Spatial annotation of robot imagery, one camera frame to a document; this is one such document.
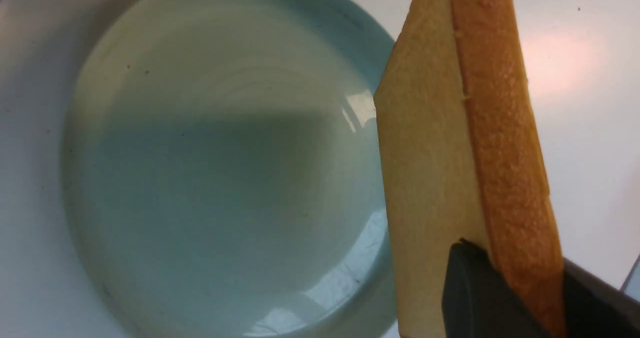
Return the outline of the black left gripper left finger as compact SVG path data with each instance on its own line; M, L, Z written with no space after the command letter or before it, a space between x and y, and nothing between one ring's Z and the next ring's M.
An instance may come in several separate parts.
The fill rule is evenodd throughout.
M467 241L449 250L441 300L446 337L549 337L484 249Z

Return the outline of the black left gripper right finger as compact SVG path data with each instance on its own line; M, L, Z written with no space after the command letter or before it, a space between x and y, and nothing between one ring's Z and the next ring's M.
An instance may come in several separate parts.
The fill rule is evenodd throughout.
M572 261L564 261L567 336L638 337L639 303Z

